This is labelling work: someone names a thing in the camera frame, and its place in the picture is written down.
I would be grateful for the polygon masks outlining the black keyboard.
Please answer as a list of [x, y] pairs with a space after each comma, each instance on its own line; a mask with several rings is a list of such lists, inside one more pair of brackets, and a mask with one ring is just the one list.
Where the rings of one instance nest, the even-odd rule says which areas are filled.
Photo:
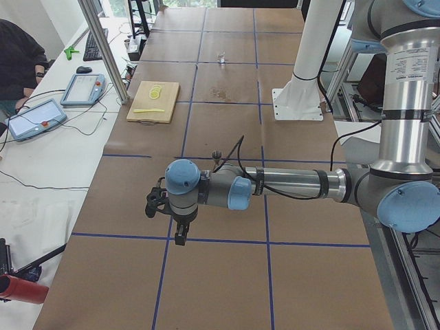
[[82, 59], [85, 62], [89, 61], [99, 61], [102, 59], [98, 44], [91, 32], [87, 35], [87, 40], [85, 43], [85, 50]]

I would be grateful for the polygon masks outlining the green plastic clamp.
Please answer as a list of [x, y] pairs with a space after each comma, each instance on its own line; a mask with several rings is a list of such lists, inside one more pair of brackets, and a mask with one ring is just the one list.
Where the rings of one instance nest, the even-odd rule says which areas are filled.
[[66, 49], [64, 49], [64, 53], [66, 55], [66, 59], [68, 61], [70, 61], [72, 59], [72, 55], [79, 53], [79, 51], [77, 49], [75, 49], [75, 47], [73, 45], [71, 45], [71, 46], [67, 47]]

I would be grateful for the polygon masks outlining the small clear glass beaker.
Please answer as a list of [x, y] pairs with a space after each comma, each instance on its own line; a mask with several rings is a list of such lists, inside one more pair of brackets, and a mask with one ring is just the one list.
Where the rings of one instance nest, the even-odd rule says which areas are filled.
[[224, 64], [226, 63], [225, 55], [226, 55], [225, 52], [222, 52], [222, 53], [220, 53], [220, 54], [218, 55], [218, 57], [217, 57], [217, 62], [218, 62], [219, 64], [224, 65]]

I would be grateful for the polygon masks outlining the black computer mouse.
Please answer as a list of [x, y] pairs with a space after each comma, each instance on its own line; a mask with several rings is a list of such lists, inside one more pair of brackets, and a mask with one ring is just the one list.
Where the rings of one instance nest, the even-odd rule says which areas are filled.
[[92, 72], [92, 68], [91, 67], [86, 67], [86, 66], [80, 66], [76, 69], [76, 73], [77, 74], [88, 74]]

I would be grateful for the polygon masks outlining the aluminium frame post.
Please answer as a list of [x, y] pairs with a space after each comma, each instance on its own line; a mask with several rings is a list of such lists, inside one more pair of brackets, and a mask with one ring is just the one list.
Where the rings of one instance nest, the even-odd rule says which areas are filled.
[[129, 99], [129, 96], [126, 87], [123, 83], [123, 80], [120, 76], [120, 72], [116, 65], [116, 61], [115, 58], [113, 57], [111, 48], [107, 42], [107, 38], [104, 35], [104, 32], [102, 31], [100, 19], [98, 18], [98, 12], [94, 8], [93, 1], [78, 0], [78, 3], [85, 17], [87, 25], [98, 44], [98, 48], [102, 55], [102, 60], [107, 69], [111, 82], [115, 87], [118, 97], [122, 104], [126, 104]]

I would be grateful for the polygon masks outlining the near blue teach pendant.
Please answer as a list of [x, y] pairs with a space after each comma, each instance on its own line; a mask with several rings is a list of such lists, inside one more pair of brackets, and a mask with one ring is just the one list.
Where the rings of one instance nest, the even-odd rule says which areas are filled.
[[67, 119], [67, 114], [54, 99], [47, 100], [5, 120], [12, 137], [24, 141], [55, 128]]

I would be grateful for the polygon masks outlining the bamboo cutting board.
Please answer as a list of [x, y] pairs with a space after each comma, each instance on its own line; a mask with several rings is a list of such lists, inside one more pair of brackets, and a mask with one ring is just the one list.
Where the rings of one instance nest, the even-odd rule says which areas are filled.
[[[150, 89], [153, 85], [161, 85], [162, 90], [159, 98], [152, 100], [149, 98]], [[157, 122], [169, 124], [171, 122], [177, 95], [179, 93], [178, 82], [142, 81], [131, 104], [131, 108], [126, 116], [129, 122]], [[133, 113], [134, 109], [164, 109], [162, 113]]]

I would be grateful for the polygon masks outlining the person in black sweater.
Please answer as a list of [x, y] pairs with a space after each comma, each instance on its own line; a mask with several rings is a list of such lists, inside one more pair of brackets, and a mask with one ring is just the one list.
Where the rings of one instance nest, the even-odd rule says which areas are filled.
[[1, 110], [14, 115], [45, 76], [45, 50], [16, 24], [1, 20]]

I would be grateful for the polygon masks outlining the black tripod leg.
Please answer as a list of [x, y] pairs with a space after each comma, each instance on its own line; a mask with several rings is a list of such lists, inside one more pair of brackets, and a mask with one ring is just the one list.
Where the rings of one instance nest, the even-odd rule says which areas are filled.
[[35, 261], [32, 261], [31, 263], [25, 265], [24, 267], [18, 269], [15, 273], [13, 273], [14, 276], [20, 277], [24, 275], [25, 273], [28, 273], [30, 270], [37, 268], [41, 264], [45, 263], [46, 261], [54, 258], [55, 256], [58, 256], [59, 254], [63, 253], [66, 248], [66, 243], [55, 250], [52, 250], [51, 252], [48, 252], [47, 254], [43, 255], [42, 257], [36, 259]]

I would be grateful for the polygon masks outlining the red cylinder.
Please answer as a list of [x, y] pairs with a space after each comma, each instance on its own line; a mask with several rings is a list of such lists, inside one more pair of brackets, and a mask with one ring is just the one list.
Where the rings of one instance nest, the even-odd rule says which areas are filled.
[[1, 299], [43, 304], [49, 287], [8, 274], [1, 275]]

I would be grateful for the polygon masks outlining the far blue teach pendant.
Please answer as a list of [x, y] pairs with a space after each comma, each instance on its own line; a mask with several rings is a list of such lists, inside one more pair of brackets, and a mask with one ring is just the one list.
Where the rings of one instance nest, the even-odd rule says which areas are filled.
[[103, 74], [74, 74], [60, 100], [64, 107], [94, 105], [105, 88]]

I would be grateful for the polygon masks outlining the steel double jigger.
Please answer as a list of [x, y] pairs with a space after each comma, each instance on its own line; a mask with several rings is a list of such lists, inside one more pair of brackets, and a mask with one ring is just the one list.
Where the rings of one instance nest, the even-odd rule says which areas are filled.
[[221, 151], [213, 151], [212, 158], [215, 162], [219, 162], [221, 160], [222, 153]]

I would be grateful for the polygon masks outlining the yellow plastic knife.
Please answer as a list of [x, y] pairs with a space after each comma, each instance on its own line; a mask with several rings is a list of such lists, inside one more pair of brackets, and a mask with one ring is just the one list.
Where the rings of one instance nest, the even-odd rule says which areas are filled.
[[134, 109], [133, 113], [162, 113], [165, 112], [164, 109], [150, 108], [150, 109]]

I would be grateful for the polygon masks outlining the blue teach pendant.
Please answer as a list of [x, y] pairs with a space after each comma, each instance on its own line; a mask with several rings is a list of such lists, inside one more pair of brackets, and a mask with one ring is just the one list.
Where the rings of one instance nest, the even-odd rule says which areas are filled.
[[47, 100], [5, 120], [12, 137], [24, 141], [55, 128], [67, 119], [67, 114], [54, 99]]
[[94, 105], [105, 88], [103, 74], [74, 74], [60, 100], [64, 107]]

